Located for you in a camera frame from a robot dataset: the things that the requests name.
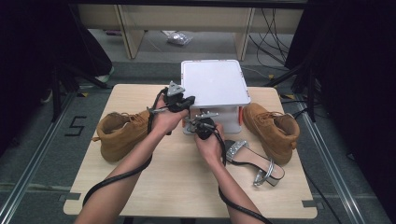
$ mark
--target human arm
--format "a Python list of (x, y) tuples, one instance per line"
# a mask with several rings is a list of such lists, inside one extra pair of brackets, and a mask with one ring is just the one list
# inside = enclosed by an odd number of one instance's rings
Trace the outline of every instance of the human arm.
[[(223, 128), (221, 124), (217, 124), (217, 129), (221, 139), (224, 139)], [(221, 146), (219, 140), (212, 134), (206, 140), (202, 140), (195, 135), (195, 142), (198, 147), (199, 152), (207, 163), (209, 169), (216, 178), (219, 188), (223, 195), (233, 203), (236, 203), (246, 209), (260, 214), (259, 209), (250, 200), (238, 183), (233, 179), (231, 174), (227, 171), (221, 161)], [(228, 213), (230, 215), (231, 222), (233, 224), (238, 223), (261, 223), (262, 222), (255, 217), (251, 217), (245, 213), (242, 213), (227, 204)]]
[[(165, 104), (161, 96), (157, 108), (163, 106)], [(163, 137), (174, 130), (187, 115), (187, 110), (178, 113), (164, 111), (156, 114), (148, 136), (134, 147), (106, 179), (142, 166), (151, 157)], [(85, 203), (75, 223), (114, 223), (128, 202), (140, 174), (129, 176), (98, 189)]]

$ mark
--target high heel sandal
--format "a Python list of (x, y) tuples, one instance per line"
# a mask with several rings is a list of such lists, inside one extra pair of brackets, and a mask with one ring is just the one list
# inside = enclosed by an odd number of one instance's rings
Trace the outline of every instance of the high heel sandal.
[(270, 185), (275, 186), (285, 175), (282, 167), (274, 164), (274, 161), (268, 160), (248, 148), (248, 142), (225, 140), (227, 149), (227, 161), (234, 165), (252, 165), (259, 169), (256, 178), (253, 181), (255, 186), (259, 186), (267, 181)]

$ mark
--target brown shoe on floor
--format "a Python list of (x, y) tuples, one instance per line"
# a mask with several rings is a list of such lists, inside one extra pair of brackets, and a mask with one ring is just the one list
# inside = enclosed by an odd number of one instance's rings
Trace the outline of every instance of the brown shoe on floor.
[(148, 135), (149, 112), (147, 110), (128, 115), (113, 112), (99, 121), (96, 132), (101, 140), (101, 153), (106, 161), (119, 161)]
[(244, 107), (242, 118), (247, 128), (259, 137), (269, 158), (278, 165), (290, 161), (300, 135), (300, 128), (292, 115), (268, 112), (261, 105), (251, 103)]

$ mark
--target human hand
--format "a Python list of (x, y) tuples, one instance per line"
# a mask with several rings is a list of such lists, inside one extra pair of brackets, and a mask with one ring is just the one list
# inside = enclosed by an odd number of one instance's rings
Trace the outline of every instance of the human hand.
[[(156, 109), (162, 108), (164, 106), (166, 106), (166, 104), (163, 101), (163, 94), (161, 94), (160, 98), (158, 99)], [(165, 110), (154, 116), (151, 129), (163, 134), (170, 133), (177, 127), (178, 123), (188, 115), (189, 111), (187, 109), (177, 113)]]
[[(221, 140), (224, 141), (224, 130), (223, 126), (219, 123), (216, 123), (216, 129), (219, 132)], [(206, 140), (202, 140), (198, 134), (194, 136), (196, 146), (198, 147), (198, 151), (201, 153), (201, 156), (204, 160), (209, 164), (221, 163), (221, 145), (219, 143), (218, 138), (212, 134)]]

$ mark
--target person's right arm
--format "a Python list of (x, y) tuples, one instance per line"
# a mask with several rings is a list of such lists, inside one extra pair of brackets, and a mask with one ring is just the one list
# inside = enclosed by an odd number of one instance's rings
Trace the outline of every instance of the person's right arm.
[[(221, 139), (224, 139), (224, 133), (221, 124), (217, 124), (217, 129), (219, 130)], [(250, 198), (246, 195), (246, 193), (242, 190), (242, 188), (238, 185), (238, 183), (233, 179), (233, 177), (224, 167), (221, 161), (221, 146), (216, 136), (212, 134), (206, 140), (202, 140), (196, 134), (195, 142), (202, 157), (204, 158), (214, 177), (218, 181), (219, 188), (221, 189), (223, 195), (231, 202), (260, 214), (259, 209), (253, 203), (253, 201), (250, 200)], [(243, 212), (233, 209), (229, 205), (227, 205), (227, 209), (228, 213), (230, 214), (231, 222), (233, 224), (262, 223), (255, 217), (251, 217)]]

